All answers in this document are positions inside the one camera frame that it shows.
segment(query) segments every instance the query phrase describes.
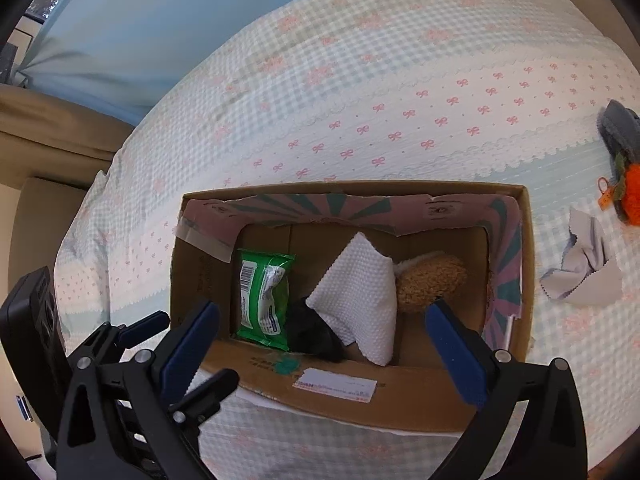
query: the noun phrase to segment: bedspread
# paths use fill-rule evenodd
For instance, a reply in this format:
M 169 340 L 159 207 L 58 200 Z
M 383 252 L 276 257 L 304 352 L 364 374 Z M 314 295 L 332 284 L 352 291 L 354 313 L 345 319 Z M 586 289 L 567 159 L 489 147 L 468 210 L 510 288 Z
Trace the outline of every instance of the bedspread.
M 168 309 L 186 192 L 279 182 L 481 180 L 529 188 L 536 276 L 559 266 L 569 208 L 596 216 L 623 273 L 603 308 L 537 286 L 527 359 L 572 366 L 590 465 L 640 424 L 640 234 L 601 211 L 596 128 L 640 108 L 640 76 L 568 0 L 297 0 L 178 83 L 99 174 L 54 278 L 67 350 L 105 320 Z M 516 410 L 500 450 L 522 418 Z M 203 426 L 219 478 L 426 478 L 451 435 L 401 435 L 232 396 Z

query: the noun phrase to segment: screw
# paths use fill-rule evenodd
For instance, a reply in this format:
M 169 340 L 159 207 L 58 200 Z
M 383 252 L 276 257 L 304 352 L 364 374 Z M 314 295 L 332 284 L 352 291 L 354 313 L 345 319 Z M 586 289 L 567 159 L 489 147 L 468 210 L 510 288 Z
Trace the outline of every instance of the screw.
M 90 357 L 81 357 L 78 359 L 76 366 L 78 367 L 79 370 L 84 370 L 85 368 L 88 368 L 90 364 L 91 364 Z
M 137 363 L 146 363 L 147 361 L 149 361 L 149 359 L 151 359 L 151 356 L 152 356 L 151 350 L 147 350 L 145 348 L 143 350 L 139 350 L 138 352 L 136 352 L 133 358 Z
M 569 369 L 569 363 L 561 357 L 557 357 L 556 359 L 554 359 L 554 364 L 556 365 L 556 368 L 558 370 L 562 370 L 563 372 Z
M 183 412 L 174 412 L 175 422 L 177 422 L 178 424 L 182 424 L 185 420 L 187 420 L 187 417 L 184 415 Z
M 495 353 L 495 358 L 499 363 L 508 363 L 511 361 L 511 354 L 506 350 L 497 350 Z

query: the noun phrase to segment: crumpled cloth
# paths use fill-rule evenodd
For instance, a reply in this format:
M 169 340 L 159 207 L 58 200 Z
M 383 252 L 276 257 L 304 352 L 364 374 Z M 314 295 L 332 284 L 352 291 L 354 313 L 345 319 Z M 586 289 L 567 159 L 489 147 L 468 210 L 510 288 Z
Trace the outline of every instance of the crumpled cloth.
M 306 304 L 343 344 L 354 341 L 379 366 L 391 361 L 396 334 L 396 277 L 391 258 L 357 233 L 318 283 Z
M 598 220 L 573 207 L 569 231 L 574 244 L 562 259 L 562 268 L 540 279 L 553 300 L 576 305 L 606 306 L 622 297 L 622 272 L 609 249 Z

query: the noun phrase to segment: blue gripper pad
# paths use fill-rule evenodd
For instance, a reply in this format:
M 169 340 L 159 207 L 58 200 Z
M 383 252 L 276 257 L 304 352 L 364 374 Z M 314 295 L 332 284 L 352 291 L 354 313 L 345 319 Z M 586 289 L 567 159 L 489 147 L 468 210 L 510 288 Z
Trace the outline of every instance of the blue gripper pad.
M 133 348 L 147 339 L 169 328 L 169 315 L 159 310 L 144 319 L 127 326 L 120 331 L 116 345 L 120 348 Z
M 467 404 L 480 410 L 487 398 L 484 368 L 436 303 L 427 307 L 424 324 L 458 393 Z
M 195 318 L 188 316 L 182 325 L 171 330 L 158 345 L 156 356 L 162 356 L 164 363 L 159 370 L 158 387 L 160 399 L 165 405 L 174 404 L 184 397 L 218 333 L 219 325 L 220 310 L 216 304 L 207 301 L 206 306 L 200 306 Z M 182 337 L 175 340 L 172 335 Z M 169 345 L 168 349 L 162 345 L 165 339 Z

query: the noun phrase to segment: brown plush toy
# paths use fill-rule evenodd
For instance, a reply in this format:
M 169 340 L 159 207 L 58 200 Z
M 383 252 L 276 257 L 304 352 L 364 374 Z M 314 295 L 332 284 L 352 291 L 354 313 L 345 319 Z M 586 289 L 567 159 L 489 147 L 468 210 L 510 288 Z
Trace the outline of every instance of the brown plush toy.
M 436 252 L 396 265 L 398 312 L 421 312 L 439 297 L 446 298 L 466 281 L 466 269 L 456 256 Z

